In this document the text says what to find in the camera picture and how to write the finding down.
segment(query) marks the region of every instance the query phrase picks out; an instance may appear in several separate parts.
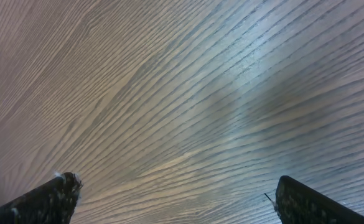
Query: wooden surface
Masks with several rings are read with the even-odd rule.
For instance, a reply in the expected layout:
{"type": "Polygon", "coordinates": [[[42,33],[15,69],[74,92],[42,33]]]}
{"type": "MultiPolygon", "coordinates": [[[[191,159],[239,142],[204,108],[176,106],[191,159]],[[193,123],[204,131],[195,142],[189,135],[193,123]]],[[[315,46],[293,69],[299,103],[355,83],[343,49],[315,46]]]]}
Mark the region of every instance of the wooden surface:
{"type": "Polygon", "coordinates": [[[364,0],[0,0],[0,205],[55,171],[72,223],[279,223],[281,175],[364,215],[364,0]]]}

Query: black object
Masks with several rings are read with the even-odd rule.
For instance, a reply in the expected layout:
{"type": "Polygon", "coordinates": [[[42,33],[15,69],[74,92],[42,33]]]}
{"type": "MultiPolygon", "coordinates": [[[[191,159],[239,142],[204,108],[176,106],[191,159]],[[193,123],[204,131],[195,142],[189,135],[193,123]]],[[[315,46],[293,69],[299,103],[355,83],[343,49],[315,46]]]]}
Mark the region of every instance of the black object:
{"type": "Polygon", "coordinates": [[[0,224],[70,223],[81,180],[66,172],[0,207],[0,224]]]}
{"type": "Polygon", "coordinates": [[[364,224],[364,216],[288,176],[280,178],[272,203],[283,224],[364,224]]]}

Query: wood grain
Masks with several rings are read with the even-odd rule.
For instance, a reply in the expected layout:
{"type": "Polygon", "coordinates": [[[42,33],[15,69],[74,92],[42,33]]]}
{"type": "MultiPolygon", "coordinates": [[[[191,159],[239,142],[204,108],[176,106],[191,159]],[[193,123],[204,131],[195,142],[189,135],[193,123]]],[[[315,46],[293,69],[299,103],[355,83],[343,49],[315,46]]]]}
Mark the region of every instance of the wood grain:
{"type": "Polygon", "coordinates": [[[364,215],[364,1],[0,0],[0,205],[72,223],[279,223],[290,175],[364,215]]]}

